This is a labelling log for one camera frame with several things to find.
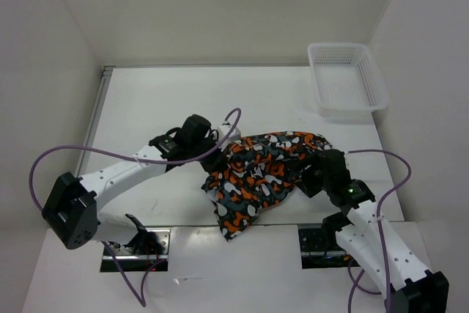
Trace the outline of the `orange camouflage shorts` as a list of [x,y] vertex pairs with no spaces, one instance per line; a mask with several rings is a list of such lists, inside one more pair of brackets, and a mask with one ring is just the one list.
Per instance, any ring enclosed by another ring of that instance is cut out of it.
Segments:
[[226,163],[202,190],[213,204],[221,236],[234,240],[264,211],[278,207],[300,186],[303,164],[333,145],[319,134],[280,131],[241,137],[226,147]]

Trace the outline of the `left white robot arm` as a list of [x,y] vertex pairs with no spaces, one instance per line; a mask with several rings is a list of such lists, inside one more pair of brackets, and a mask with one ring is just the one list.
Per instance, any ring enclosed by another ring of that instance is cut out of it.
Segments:
[[42,217],[69,250],[91,240],[118,243],[130,254],[159,249],[158,237],[137,217],[127,213],[123,219],[105,219],[99,212],[124,192],[176,166],[195,161],[212,170],[230,128],[213,130],[208,120],[193,114],[182,127],[156,136],[134,155],[119,156],[118,163],[81,176],[65,172],[56,179]]

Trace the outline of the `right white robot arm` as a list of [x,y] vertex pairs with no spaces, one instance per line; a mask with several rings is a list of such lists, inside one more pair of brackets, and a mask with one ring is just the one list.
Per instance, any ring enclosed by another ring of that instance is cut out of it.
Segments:
[[445,312],[449,282],[425,265],[382,212],[368,185],[351,177],[345,152],[316,152],[301,161],[301,189],[309,197],[325,192],[338,212],[324,218],[322,243],[342,248],[369,276],[386,312]]

